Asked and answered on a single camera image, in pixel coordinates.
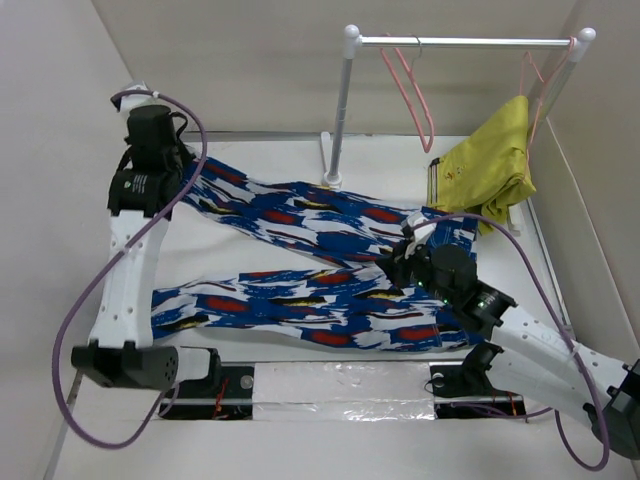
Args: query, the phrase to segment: fabric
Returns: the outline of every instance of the fabric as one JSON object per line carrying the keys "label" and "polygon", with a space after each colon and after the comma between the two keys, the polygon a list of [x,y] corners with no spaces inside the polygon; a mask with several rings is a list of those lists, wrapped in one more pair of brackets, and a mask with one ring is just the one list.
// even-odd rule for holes
{"label": "fabric", "polygon": [[[427,205],[507,221],[508,208],[536,189],[527,166],[527,97],[507,102],[469,138],[429,167]],[[493,230],[481,224],[481,233]]]}
{"label": "fabric", "polygon": [[[192,327],[268,330],[342,348],[425,351],[473,345],[442,302],[399,290],[375,263],[403,238],[400,223],[426,207],[396,205],[304,182],[260,183],[214,159],[183,200],[247,235],[342,268],[210,275],[154,292],[155,338]],[[474,255],[474,220],[438,224],[429,245]]]}

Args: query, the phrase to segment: floor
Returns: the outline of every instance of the floor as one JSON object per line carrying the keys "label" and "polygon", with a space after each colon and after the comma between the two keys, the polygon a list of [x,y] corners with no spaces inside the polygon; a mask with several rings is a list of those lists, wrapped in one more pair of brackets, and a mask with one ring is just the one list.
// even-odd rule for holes
{"label": "floor", "polygon": [[[340,169],[343,188],[424,204],[428,163],[462,139],[438,137],[432,154],[425,156],[415,137],[347,137]],[[209,148],[211,155],[266,181],[319,182],[323,173],[319,139],[220,142],[210,144]],[[525,227],[519,241],[559,312],[560,305],[531,214],[526,208],[524,214]],[[212,271],[231,273],[318,265],[312,259],[212,224],[189,208],[179,206],[163,244],[157,284],[172,286]],[[499,234],[480,238],[478,265],[485,282],[513,296],[541,321],[550,322],[522,262],[505,238]],[[422,361],[435,356],[333,351],[277,335],[220,329],[192,329],[172,337],[168,343],[214,346],[227,362],[360,361],[364,365],[377,365],[372,368],[381,369],[380,380],[376,380],[377,376],[371,377],[367,385],[371,388],[370,395],[380,395],[383,401],[421,400],[415,397],[414,390],[424,380]],[[367,362],[371,360],[410,360],[402,373],[407,381],[389,383],[390,379],[396,379],[395,372],[402,364]],[[321,368],[325,373],[329,371],[329,376],[325,376],[317,369],[317,365],[324,364],[315,364],[315,370],[314,364],[297,365],[299,368],[295,371],[285,368],[280,374],[274,374],[270,364],[261,366],[271,375],[265,373],[267,376],[262,377],[263,381],[269,379],[263,386],[271,391],[275,389],[276,393],[290,388],[299,396],[306,395],[310,404],[314,399],[327,398],[323,386],[331,385],[331,374],[335,371]],[[258,382],[260,378],[256,374],[256,389]],[[84,382],[75,415],[93,434],[107,440],[121,440],[135,430],[153,397],[152,392],[102,390]],[[423,406],[427,412],[432,408]],[[425,415],[420,420],[430,418],[433,417]],[[542,465],[556,478],[585,476],[563,450],[551,417],[531,424],[502,420],[333,420],[344,419],[313,421],[308,416],[300,419],[284,415],[229,423],[157,420],[133,446],[120,452],[92,448],[69,434],[55,478],[537,479]],[[597,441],[575,422],[566,424],[578,452],[588,461],[597,461],[601,451]],[[590,478],[631,479],[635,475],[630,462],[612,455],[609,467]]]}

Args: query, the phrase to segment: white wall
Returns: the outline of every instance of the white wall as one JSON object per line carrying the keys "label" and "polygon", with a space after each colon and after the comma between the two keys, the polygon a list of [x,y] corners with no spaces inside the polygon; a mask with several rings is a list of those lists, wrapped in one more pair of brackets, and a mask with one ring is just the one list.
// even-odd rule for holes
{"label": "white wall", "polygon": [[577,21],[593,25],[598,39],[559,99],[553,122],[640,338],[640,3],[579,3],[584,11]]}
{"label": "white wall", "polygon": [[[51,347],[105,261],[106,193],[124,135],[108,98],[129,80],[90,2],[0,2],[2,478],[42,478],[60,427]],[[68,345],[86,340],[95,304]]]}
{"label": "white wall", "polygon": [[576,1],[563,34],[592,26],[598,37],[551,113],[555,137],[543,127],[532,154],[534,204],[576,333],[628,362],[640,353],[638,15],[638,2]]}
{"label": "white wall", "polygon": [[[554,37],[573,1],[94,3],[133,76],[198,105],[209,130],[319,132],[333,129],[345,25],[368,35]],[[470,134],[517,94],[521,55],[425,50],[416,78],[437,133]],[[358,53],[352,81],[349,131],[414,133],[377,49]]]}

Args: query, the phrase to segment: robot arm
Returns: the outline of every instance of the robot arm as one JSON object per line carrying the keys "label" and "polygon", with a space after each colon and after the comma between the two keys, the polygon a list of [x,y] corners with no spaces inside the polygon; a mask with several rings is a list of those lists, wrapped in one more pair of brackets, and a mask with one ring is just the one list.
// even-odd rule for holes
{"label": "robot arm", "polygon": [[439,379],[434,393],[459,397],[474,386],[518,392],[567,414],[600,438],[592,397],[574,360],[586,364],[607,422],[611,449],[640,459],[640,361],[633,367],[575,343],[544,326],[503,292],[480,281],[477,265],[461,248],[426,246],[432,225],[421,214],[403,224],[405,241],[378,265],[399,288],[416,284],[449,304],[462,328],[481,335],[455,374]]}
{"label": "robot arm", "polygon": [[184,380],[219,382],[214,349],[153,347],[151,295],[162,240],[170,216],[135,245],[129,240],[180,190],[193,160],[163,105],[131,110],[129,148],[109,188],[110,257],[129,252],[105,279],[102,302],[88,346],[74,347],[71,363],[99,385],[168,390]]}

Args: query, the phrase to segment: metal rod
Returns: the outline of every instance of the metal rod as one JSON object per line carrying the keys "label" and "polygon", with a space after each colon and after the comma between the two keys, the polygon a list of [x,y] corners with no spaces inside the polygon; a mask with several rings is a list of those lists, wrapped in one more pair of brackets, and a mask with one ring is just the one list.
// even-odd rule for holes
{"label": "metal rod", "polygon": [[352,58],[345,58],[342,62],[342,75],[340,78],[340,93],[338,95],[338,110],[336,111],[336,124],[333,129],[333,146],[331,148],[331,166],[326,180],[338,180],[338,164],[340,163],[340,150],[342,149],[342,137],[344,123],[347,116],[347,98],[349,96],[349,84],[351,83]]}
{"label": "metal rod", "polygon": [[513,48],[562,50],[571,40],[541,38],[360,37],[362,47]]}

